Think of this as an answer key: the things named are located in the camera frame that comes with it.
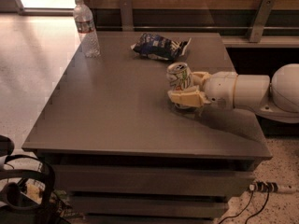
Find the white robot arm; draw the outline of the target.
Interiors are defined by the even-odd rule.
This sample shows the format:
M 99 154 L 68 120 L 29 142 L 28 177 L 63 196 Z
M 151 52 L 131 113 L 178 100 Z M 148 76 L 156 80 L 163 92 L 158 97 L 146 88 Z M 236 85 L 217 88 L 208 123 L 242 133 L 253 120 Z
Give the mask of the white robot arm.
M 284 123 L 299 122 L 299 64 L 280 67 L 273 76 L 220 71 L 193 72 L 186 63 L 172 63 L 166 76 L 168 97 L 180 109 L 210 105 L 222 110 L 244 109 Z

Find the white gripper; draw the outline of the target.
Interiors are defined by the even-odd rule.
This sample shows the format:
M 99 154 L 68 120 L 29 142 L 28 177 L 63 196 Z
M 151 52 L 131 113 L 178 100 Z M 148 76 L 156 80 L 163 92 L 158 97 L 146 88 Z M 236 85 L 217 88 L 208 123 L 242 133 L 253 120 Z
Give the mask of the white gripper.
M 202 107 L 211 104 L 214 108 L 232 110 L 237 77 L 236 72 L 218 72 L 213 75 L 208 72 L 192 72 L 193 84 L 204 89 L 204 92 L 169 91 L 168 97 L 179 106 Z

